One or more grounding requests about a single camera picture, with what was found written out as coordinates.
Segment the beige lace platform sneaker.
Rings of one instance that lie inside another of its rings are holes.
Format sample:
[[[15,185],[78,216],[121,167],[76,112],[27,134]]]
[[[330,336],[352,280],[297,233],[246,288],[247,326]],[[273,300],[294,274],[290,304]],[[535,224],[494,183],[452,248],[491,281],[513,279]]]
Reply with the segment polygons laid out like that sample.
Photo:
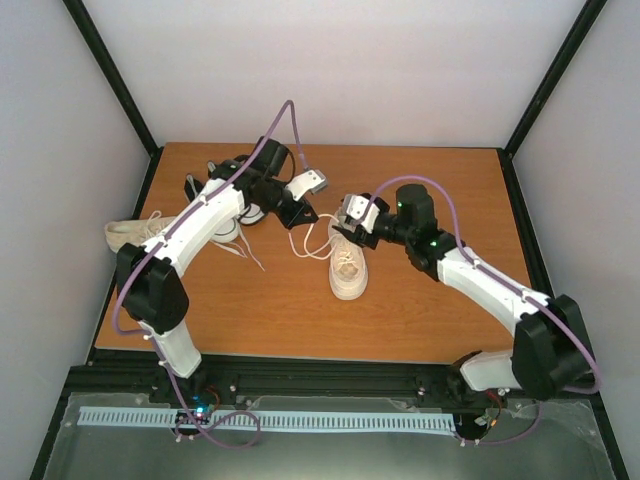
[[[365,292],[369,279],[364,251],[332,229],[336,225],[334,214],[319,215],[320,219],[328,221],[328,225],[327,239],[318,248],[311,249],[308,244],[318,223],[308,228],[303,238],[302,251],[296,248],[291,233],[288,234],[289,244],[298,258],[328,261],[329,285],[333,295],[343,301],[356,300]]]

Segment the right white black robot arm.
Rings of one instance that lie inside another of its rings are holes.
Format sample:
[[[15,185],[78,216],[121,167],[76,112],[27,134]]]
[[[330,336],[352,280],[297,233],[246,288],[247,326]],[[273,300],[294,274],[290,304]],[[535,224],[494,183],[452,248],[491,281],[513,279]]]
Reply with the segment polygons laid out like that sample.
[[[511,334],[513,346],[461,358],[457,375],[468,390],[521,390],[546,401],[561,392],[584,395],[599,386],[582,385],[597,365],[584,334],[577,303],[529,289],[481,259],[459,236],[439,227],[433,198],[413,176],[403,179],[390,207],[363,193],[344,198],[343,223],[336,226],[351,243],[375,249],[378,242],[401,245],[413,267],[482,307]]]

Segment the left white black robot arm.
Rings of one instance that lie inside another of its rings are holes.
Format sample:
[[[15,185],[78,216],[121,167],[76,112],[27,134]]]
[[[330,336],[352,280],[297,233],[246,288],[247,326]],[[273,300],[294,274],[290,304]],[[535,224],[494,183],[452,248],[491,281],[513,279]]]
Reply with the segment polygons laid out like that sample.
[[[214,165],[189,205],[139,246],[124,244],[116,256],[117,300],[151,341],[163,366],[175,375],[172,388],[186,402],[201,400],[208,378],[186,324],[189,298],[182,283],[192,260],[213,236],[256,207],[274,214],[286,229],[313,224],[318,216],[306,199],[328,184],[310,167],[284,182],[278,175],[290,151],[262,138],[250,155]]]

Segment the black white sneaker right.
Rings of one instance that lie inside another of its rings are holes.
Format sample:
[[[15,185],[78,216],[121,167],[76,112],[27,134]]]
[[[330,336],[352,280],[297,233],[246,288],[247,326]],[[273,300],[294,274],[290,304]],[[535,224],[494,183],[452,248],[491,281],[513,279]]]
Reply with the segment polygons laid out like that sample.
[[[207,162],[208,176],[212,177],[213,172],[216,170],[217,165],[213,161]],[[238,222],[241,225],[252,226],[261,222],[266,217],[266,214],[255,204],[250,204],[244,211],[237,217]]]

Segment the black white sneaker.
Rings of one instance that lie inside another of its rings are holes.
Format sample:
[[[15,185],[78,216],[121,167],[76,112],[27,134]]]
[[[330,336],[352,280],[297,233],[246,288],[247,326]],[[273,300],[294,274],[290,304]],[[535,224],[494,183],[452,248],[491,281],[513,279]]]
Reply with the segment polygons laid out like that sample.
[[[184,193],[189,202],[192,202],[203,189],[204,184],[202,182],[195,179],[191,174],[186,175]],[[241,222],[238,219],[232,218],[226,222],[220,230],[212,234],[210,242],[216,247],[241,258],[251,258],[262,271],[265,271],[261,261],[253,254],[249,241],[243,233]]]
[[[208,176],[212,177],[213,172],[216,170],[217,165],[213,161],[207,162]],[[266,214],[255,204],[250,204],[244,211],[237,217],[238,222],[241,225],[252,226],[261,222],[266,217]]]

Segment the black white sneaker left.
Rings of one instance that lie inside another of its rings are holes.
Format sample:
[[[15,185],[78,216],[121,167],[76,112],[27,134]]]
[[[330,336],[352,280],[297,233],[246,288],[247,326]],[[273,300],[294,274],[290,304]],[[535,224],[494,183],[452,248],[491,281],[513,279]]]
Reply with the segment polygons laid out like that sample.
[[[191,174],[186,175],[184,193],[189,202],[192,202],[203,189],[204,184],[202,182],[195,179]],[[212,234],[210,242],[216,247],[241,258],[251,258],[262,271],[265,271],[261,261],[253,254],[249,241],[243,233],[241,222],[238,219],[232,218],[226,222],[220,230]]]

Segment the beige canvas sneaker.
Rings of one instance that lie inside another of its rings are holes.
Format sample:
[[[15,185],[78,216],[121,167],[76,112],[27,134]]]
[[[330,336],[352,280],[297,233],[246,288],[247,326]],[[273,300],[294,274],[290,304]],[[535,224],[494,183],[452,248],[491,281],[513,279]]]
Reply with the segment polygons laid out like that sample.
[[[140,246],[174,219],[174,216],[164,216],[160,210],[155,210],[147,219],[109,222],[104,227],[106,243],[114,253],[126,243]]]

